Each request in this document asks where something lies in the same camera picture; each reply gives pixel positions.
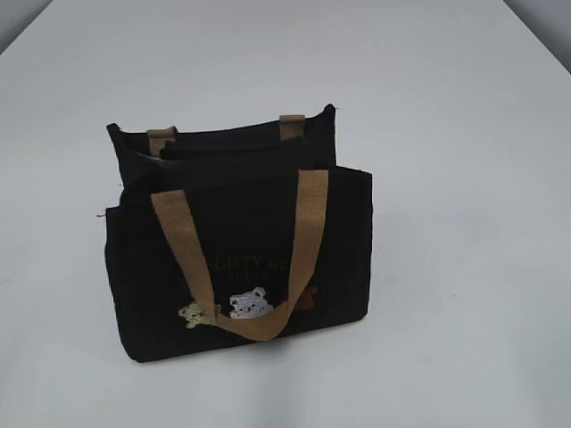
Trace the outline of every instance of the strap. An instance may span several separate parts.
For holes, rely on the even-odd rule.
[[[305,135],[305,116],[286,114],[279,117],[279,137],[282,141],[303,138]]]
[[[167,141],[175,141],[177,139],[177,129],[175,127],[164,129],[149,129],[146,131],[149,138],[149,153],[155,158],[161,157],[161,150]]]
[[[295,206],[294,249],[287,300],[266,315],[233,319],[222,315],[214,291],[194,219],[185,192],[151,195],[154,211],[170,248],[185,275],[188,288],[204,314],[224,330],[253,341],[268,341],[287,325],[303,289],[315,271],[327,211],[328,171],[300,171]]]

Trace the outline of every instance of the black fabric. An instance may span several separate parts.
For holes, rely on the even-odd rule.
[[[209,180],[225,169],[255,169],[255,176],[282,174],[285,169],[307,168],[324,163],[335,165],[335,107],[329,104],[305,120],[302,140],[282,142],[277,120],[250,127],[210,132],[178,133],[167,142],[161,159],[149,154],[146,133],[127,133],[117,124],[107,127],[112,139],[124,192],[121,200]]]
[[[313,294],[310,304],[294,311],[280,336],[348,323],[367,313],[372,177],[328,168],[325,231],[315,274],[306,287]],[[274,307],[286,298],[297,180],[288,171],[281,177],[221,179],[206,187],[176,179],[184,182],[216,302],[225,315],[232,309],[231,295],[255,286],[264,287]],[[120,339],[131,358],[152,361],[250,342],[216,326],[186,328],[178,311],[193,298],[149,194],[108,209],[106,218],[105,260]]]

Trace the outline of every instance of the white crocheted bear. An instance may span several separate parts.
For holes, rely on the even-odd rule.
[[[274,308],[264,296],[266,291],[261,287],[254,288],[251,292],[234,294],[230,296],[230,304],[234,310],[230,312],[233,319],[257,318],[266,315]]]

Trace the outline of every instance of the black tote bag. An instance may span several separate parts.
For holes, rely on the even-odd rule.
[[[146,133],[107,127],[125,188],[122,200],[181,188],[231,166],[242,170],[267,166],[307,168],[335,165],[335,107],[313,118],[285,115],[243,128],[179,133],[175,127]]]
[[[330,167],[154,193],[107,210],[129,356],[145,362],[363,318],[372,178]]]

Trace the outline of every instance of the tote bag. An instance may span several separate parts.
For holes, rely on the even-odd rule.
[[[328,167],[108,209],[121,342],[145,362],[363,318],[372,177]]]
[[[210,132],[179,133],[171,127],[128,133],[115,123],[107,130],[125,188],[122,199],[180,188],[184,184],[177,183],[179,177],[196,182],[229,163],[241,162],[241,169],[260,165],[306,168],[316,162],[335,165],[332,104],[313,118],[285,115],[260,125]]]

